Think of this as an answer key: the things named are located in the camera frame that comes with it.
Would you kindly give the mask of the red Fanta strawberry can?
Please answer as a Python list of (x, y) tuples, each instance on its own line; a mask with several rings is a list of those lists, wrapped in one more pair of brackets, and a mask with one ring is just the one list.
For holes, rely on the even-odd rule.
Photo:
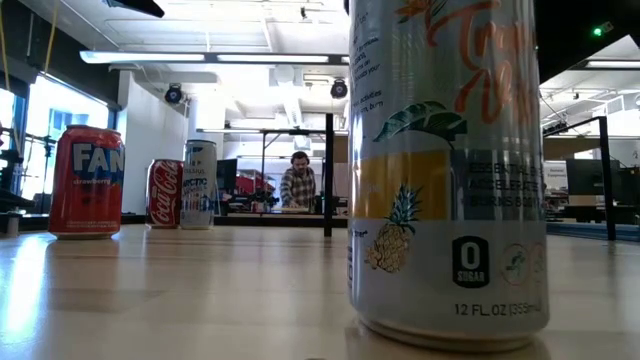
[(69, 125), (56, 147), (48, 231), (104, 239), (120, 231), (125, 145), (119, 132)]

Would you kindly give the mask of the black background monitor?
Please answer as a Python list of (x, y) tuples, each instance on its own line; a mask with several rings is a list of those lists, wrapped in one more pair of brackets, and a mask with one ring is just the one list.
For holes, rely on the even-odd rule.
[(236, 159), (219, 160), (217, 162), (216, 177), (220, 191), (230, 195), (235, 194), (237, 165), (238, 161)]
[(600, 160), (569, 159), (566, 161), (570, 195), (603, 195), (603, 167)]

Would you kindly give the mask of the Celsius Arctic Vibe can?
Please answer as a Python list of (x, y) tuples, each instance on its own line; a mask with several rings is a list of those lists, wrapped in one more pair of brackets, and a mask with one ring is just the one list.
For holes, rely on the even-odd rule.
[(213, 225), (216, 171), (216, 143), (210, 140), (187, 140), (181, 193), (180, 226), (183, 229), (209, 229)]

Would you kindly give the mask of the black table frame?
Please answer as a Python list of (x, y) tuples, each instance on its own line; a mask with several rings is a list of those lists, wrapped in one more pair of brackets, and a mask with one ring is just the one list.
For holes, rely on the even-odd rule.
[[(0, 216), (0, 231), (7, 230), (9, 217)], [(19, 231), (47, 231), (48, 215), (26, 215), (18, 218)], [(146, 224), (145, 215), (124, 214), (121, 218), (121, 225)], [(323, 215), (309, 214), (253, 214), (253, 213), (232, 213), (229, 216), (215, 216), (213, 225), (218, 226), (245, 226), (245, 227), (309, 227), (324, 228), (325, 221)], [(347, 228), (348, 219), (346, 217), (332, 217), (332, 228)]]

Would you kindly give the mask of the white paper sign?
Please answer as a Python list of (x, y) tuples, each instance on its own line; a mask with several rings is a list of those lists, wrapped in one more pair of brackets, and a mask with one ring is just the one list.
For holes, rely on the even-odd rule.
[(543, 163), (544, 184), (549, 191), (568, 189), (568, 174), (565, 161), (545, 161)]

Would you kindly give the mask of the black tripod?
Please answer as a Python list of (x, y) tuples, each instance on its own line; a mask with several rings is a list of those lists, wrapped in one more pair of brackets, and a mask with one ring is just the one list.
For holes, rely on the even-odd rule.
[(52, 176), (55, 167), (56, 140), (50, 135), (37, 136), (27, 133), (21, 196), (35, 205), (29, 214), (48, 214), (51, 203)]

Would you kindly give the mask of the Celsius Tropical Vibe can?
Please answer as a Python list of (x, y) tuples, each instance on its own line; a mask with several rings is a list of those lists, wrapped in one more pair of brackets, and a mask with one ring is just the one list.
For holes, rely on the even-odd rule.
[(549, 322), (533, 0), (349, 0), (350, 301), (442, 350)]

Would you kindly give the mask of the blue floor mat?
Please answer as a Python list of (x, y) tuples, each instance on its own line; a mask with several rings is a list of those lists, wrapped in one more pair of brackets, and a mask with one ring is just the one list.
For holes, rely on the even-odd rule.
[[(564, 223), (547, 222), (547, 233), (550, 235), (608, 240), (608, 229), (605, 223)], [(616, 224), (618, 241), (640, 243), (640, 225)]]

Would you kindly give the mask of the person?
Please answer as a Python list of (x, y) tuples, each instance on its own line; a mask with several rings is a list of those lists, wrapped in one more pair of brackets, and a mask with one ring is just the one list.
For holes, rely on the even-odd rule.
[(280, 181), (280, 197), (284, 208), (310, 210), (316, 196), (315, 172), (310, 167), (310, 159), (303, 151), (295, 152), (290, 159), (290, 167)]

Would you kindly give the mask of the red Coca-Cola can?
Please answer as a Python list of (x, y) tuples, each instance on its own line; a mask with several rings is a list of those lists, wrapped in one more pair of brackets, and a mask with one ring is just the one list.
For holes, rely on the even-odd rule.
[(175, 229), (180, 224), (183, 162), (154, 159), (146, 186), (145, 223), (151, 228)]

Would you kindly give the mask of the overhead light bar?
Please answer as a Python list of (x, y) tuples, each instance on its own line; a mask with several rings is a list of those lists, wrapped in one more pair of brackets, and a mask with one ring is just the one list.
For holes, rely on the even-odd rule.
[(87, 64), (142, 64), (142, 63), (203, 63), (248, 65), (328, 65), (348, 66), (350, 59), (340, 54), (279, 54), (279, 53), (194, 53), (194, 52), (79, 52)]

